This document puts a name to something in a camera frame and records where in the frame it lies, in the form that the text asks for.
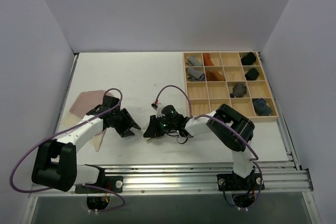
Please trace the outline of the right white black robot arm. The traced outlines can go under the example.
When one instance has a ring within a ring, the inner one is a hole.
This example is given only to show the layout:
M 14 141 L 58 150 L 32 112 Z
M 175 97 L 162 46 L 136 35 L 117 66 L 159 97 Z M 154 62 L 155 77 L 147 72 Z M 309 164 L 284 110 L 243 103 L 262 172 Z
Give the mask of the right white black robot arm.
M 153 103 L 156 111 L 150 116 L 144 138 L 159 138 L 169 133 L 178 133 L 184 138 L 192 138 L 206 133 L 214 133 L 217 138 L 232 151 L 233 182 L 244 189 L 252 182 L 252 157 L 258 159 L 248 144 L 253 138 L 254 123 L 227 104 L 222 104 L 215 111 L 199 116 L 179 114 L 174 106 Z

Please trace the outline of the pink underwear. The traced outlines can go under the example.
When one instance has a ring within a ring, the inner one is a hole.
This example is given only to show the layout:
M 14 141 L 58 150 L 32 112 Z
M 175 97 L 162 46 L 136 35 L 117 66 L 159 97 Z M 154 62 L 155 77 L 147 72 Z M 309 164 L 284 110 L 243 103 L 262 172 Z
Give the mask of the pink underwear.
M 104 93 L 104 90 L 81 92 L 69 111 L 63 116 L 60 124 L 65 128 L 78 124 L 87 112 L 101 104 Z

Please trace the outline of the grey striped rolled cloth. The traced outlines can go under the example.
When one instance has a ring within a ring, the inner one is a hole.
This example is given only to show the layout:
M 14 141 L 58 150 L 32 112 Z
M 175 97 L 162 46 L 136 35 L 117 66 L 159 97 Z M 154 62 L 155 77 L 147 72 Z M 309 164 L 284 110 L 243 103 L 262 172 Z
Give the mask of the grey striped rolled cloth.
M 188 68 L 187 69 L 188 74 L 188 81 L 190 82 L 203 82 L 205 81 L 205 74 L 199 70 L 196 70 L 194 68 Z

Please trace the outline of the orange rolled cloth lower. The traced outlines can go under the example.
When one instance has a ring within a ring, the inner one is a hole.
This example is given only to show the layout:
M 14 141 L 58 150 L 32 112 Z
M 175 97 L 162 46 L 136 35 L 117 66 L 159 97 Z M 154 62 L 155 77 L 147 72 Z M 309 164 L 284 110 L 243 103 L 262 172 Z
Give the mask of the orange rolled cloth lower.
M 217 70 L 206 70 L 207 81 L 225 81 L 225 77 Z

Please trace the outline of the orange rolled cloth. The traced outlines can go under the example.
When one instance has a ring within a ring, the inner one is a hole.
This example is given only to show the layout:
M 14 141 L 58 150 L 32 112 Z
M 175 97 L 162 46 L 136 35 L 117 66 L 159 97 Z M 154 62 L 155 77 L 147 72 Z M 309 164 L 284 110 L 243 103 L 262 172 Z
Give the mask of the orange rolled cloth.
M 203 53 L 203 61 L 205 66 L 214 66 L 209 53 Z
M 225 77 L 217 70 L 206 70 L 207 81 L 225 81 Z

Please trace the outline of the orange rolled cloth upper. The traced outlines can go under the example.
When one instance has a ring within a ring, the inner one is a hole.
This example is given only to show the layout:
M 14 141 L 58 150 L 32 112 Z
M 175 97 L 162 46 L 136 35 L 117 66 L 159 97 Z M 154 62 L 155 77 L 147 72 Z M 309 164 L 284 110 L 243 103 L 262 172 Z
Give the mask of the orange rolled cloth upper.
M 203 53 L 203 61 L 205 66 L 214 66 L 209 53 Z

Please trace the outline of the dark grey rolled cloth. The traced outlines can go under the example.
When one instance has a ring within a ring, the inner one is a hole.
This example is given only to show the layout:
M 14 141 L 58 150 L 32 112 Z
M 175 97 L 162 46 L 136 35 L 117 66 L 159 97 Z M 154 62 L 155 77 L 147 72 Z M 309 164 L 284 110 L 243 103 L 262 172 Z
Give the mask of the dark grey rolled cloth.
M 244 83 L 236 83 L 233 86 L 232 92 L 229 94 L 231 98 L 242 98 L 247 92 L 247 87 Z

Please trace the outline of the blue striped rolled cloth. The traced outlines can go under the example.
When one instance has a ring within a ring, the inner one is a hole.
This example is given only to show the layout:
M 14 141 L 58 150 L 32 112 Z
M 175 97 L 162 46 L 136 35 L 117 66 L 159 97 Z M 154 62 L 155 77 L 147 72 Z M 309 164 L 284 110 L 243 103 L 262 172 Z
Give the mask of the blue striped rolled cloth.
M 263 98 L 252 99 L 253 107 L 258 116 L 271 116 L 272 109 L 267 105 L 267 102 Z

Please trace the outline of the black rolled cloth lower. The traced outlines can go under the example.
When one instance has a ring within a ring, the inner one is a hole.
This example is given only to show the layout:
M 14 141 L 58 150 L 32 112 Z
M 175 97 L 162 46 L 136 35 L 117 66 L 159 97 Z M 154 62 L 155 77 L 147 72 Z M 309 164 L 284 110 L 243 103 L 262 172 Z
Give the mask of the black rolled cloth lower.
M 251 68 L 245 73 L 247 81 L 255 81 L 259 77 L 260 73 L 256 68 Z

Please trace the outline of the black rolled cloth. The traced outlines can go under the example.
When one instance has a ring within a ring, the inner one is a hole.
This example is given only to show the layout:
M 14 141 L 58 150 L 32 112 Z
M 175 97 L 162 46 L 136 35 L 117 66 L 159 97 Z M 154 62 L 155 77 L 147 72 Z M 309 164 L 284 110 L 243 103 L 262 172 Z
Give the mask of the black rolled cloth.
M 250 66 L 254 64 L 256 60 L 257 60 L 257 57 L 255 56 L 255 54 L 253 52 L 249 52 L 241 58 L 241 64 L 243 66 Z
M 255 81 L 259 77 L 260 73 L 256 68 L 251 68 L 245 73 L 247 81 Z

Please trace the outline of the black rolled cloth upper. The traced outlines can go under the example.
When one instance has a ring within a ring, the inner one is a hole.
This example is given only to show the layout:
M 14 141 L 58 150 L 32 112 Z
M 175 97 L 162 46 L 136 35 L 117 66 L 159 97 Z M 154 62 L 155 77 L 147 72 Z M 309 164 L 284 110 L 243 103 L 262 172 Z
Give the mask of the black rolled cloth upper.
M 250 66 L 254 64 L 256 60 L 257 60 L 257 57 L 255 56 L 255 54 L 253 52 L 249 52 L 241 58 L 241 64 L 243 66 Z

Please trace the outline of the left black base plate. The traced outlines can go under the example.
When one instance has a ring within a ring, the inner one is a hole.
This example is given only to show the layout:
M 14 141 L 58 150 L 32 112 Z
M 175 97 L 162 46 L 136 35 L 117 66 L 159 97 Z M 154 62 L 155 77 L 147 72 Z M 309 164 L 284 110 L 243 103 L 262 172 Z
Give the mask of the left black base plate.
M 123 192 L 123 176 L 106 176 L 102 175 L 98 178 L 97 182 L 92 184 L 93 186 L 99 187 L 99 189 L 85 187 L 83 185 L 75 186 L 76 194 L 97 194 L 105 193 L 102 189 L 107 189 L 114 193 Z

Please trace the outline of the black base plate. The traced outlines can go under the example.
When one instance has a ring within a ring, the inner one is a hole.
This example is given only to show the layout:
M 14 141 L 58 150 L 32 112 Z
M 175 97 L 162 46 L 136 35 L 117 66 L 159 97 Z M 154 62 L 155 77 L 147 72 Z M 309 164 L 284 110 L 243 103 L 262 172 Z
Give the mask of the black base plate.
M 99 187 L 99 189 L 85 187 L 83 185 L 75 186 L 76 194 L 97 194 L 105 193 L 102 189 L 107 189 L 114 193 L 123 192 L 123 176 L 106 176 L 102 175 L 98 178 L 97 182 L 92 184 L 93 186 Z
M 260 173 L 252 171 L 246 178 L 236 175 L 234 172 L 217 174 L 219 191 L 249 191 L 258 190 L 261 179 Z

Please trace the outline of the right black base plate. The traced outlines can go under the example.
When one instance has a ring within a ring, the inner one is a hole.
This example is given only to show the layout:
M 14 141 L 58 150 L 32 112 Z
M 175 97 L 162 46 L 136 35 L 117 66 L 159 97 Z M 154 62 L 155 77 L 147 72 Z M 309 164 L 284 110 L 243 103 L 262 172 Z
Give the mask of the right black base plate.
M 219 191 L 249 191 L 258 190 L 261 179 L 260 173 L 252 171 L 246 178 L 236 175 L 234 172 L 217 174 Z

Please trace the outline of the aluminium frame rail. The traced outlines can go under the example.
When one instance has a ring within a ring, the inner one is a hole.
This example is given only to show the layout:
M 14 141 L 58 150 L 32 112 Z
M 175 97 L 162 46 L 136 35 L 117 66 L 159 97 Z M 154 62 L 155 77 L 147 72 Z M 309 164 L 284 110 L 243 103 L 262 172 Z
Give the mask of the aluminium frame rail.
M 315 184 L 309 170 L 297 162 L 259 162 L 264 178 L 263 193 L 312 192 Z M 98 162 L 108 176 L 122 176 L 122 196 L 218 194 L 218 174 L 232 172 L 232 162 L 118 164 Z

